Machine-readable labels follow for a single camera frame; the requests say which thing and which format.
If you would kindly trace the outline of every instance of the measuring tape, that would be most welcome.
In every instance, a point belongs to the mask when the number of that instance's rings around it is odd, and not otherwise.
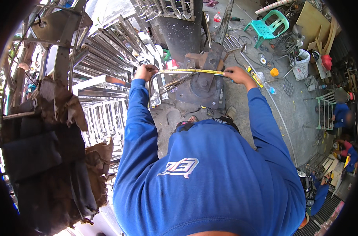
[[[223,75],[223,71],[211,71],[208,69],[163,69],[159,70],[158,72],[202,72],[202,73],[211,73],[211,74],[220,74]]]
[[[253,70],[251,69],[251,67],[247,68],[248,73],[251,74],[252,78],[254,78],[254,80],[257,82],[257,84],[260,87],[263,87],[263,83],[260,81],[260,79],[257,77],[257,75],[253,72]],[[203,72],[203,73],[211,73],[211,74],[219,74],[219,75],[224,75],[223,71],[211,71],[208,69],[163,69],[163,70],[159,70],[158,72]]]

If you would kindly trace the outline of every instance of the blue long-sleeve shirt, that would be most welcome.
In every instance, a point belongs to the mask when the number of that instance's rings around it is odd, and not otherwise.
[[[311,174],[310,176],[313,178],[314,186],[317,189],[317,194],[315,195],[314,204],[311,206],[311,216],[313,216],[316,213],[318,213],[318,211],[324,204],[324,201],[326,200],[327,197],[329,185],[328,184],[320,185],[321,182],[315,179],[314,175]]]
[[[334,128],[346,127],[347,123],[345,117],[348,111],[349,111],[349,107],[345,103],[336,104],[334,110],[334,115],[335,115]]]
[[[348,149],[348,154],[351,154],[351,160],[348,162],[348,165],[345,167],[347,172],[353,172],[354,171],[354,165],[358,161],[358,153],[354,149],[354,147],[350,147]]]
[[[257,88],[248,92],[257,151],[230,125],[196,122],[174,133],[158,159],[157,129],[145,81],[129,91],[124,151],[113,205],[128,236],[291,235],[305,213],[305,195],[289,151]]]

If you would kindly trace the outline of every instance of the mesh panel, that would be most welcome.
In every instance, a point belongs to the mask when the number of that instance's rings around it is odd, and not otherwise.
[[[309,222],[304,228],[297,230],[294,236],[313,236],[315,232],[319,231],[320,227],[314,222],[314,220],[316,220],[319,224],[323,224],[331,217],[335,208],[341,201],[341,199],[336,195],[332,198],[331,196],[332,192],[329,191],[320,210],[314,216],[310,216]]]

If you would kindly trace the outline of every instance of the rag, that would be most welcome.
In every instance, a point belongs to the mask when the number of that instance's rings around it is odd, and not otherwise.
[[[218,4],[218,1],[214,1],[214,0],[203,0],[203,3],[207,3],[205,4],[205,6],[215,6]]]

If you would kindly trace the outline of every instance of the logo on shirt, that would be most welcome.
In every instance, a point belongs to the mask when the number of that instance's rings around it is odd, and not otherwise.
[[[158,175],[182,175],[188,179],[188,175],[192,173],[193,169],[197,166],[199,160],[197,158],[183,158],[178,162],[168,162],[166,170]]]

